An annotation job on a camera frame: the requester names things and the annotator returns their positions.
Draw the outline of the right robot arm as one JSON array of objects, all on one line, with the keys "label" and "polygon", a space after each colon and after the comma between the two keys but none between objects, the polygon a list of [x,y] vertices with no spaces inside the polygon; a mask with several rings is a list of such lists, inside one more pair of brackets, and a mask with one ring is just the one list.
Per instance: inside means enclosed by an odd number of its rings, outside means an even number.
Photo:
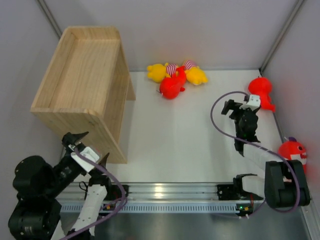
[{"label": "right robot arm", "polygon": [[256,136],[259,103],[258,99],[246,103],[230,99],[221,111],[222,115],[228,115],[234,121],[235,135],[232,138],[235,150],[264,172],[263,177],[253,173],[241,175],[240,182],[233,186],[233,192],[240,199],[251,193],[258,195],[276,210],[307,206],[311,195],[302,162],[285,159],[260,145]]}]

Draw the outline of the red shark plush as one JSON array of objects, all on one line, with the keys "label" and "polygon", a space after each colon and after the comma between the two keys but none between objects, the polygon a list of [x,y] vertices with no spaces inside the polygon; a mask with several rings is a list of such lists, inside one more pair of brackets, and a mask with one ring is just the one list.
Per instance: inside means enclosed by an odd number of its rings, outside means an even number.
[{"label": "red shark plush", "polygon": [[294,137],[289,137],[279,148],[278,154],[287,160],[298,160],[302,163],[303,171],[307,173],[307,150]]},{"label": "red shark plush", "polygon": [[168,100],[175,99],[180,92],[184,92],[187,76],[185,67],[180,66],[176,69],[176,73],[172,77],[166,77],[162,80],[159,86],[159,93]]},{"label": "red shark plush", "polygon": [[270,93],[272,92],[272,83],[266,77],[257,77],[248,85],[248,91],[253,95],[260,97],[260,106],[263,110],[276,112],[276,106],[272,104]]}]

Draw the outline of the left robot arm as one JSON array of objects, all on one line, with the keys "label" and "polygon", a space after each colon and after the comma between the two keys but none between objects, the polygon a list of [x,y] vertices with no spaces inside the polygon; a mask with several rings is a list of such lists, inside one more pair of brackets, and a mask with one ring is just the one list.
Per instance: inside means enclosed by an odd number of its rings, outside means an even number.
[{"label": "left robot arm", "polygon": [[[16,240],[93,240],[94,222],[98,220],[104,200],[113,194],[109,178],[98,173],[91,164],[79,158],[74,151],[97,163],[99,155],[81,143],[87,135],[66,133],[62,145],[66,153],[56,166],[48,164],[41,156],[23,159],[15,168],[13,187],[18,203],[9,220],[8,228]],[[61,222],[61,204],[57,196],[79,175],[89,173],[91,178],[87,194],[71,229],[64,233]]]}]

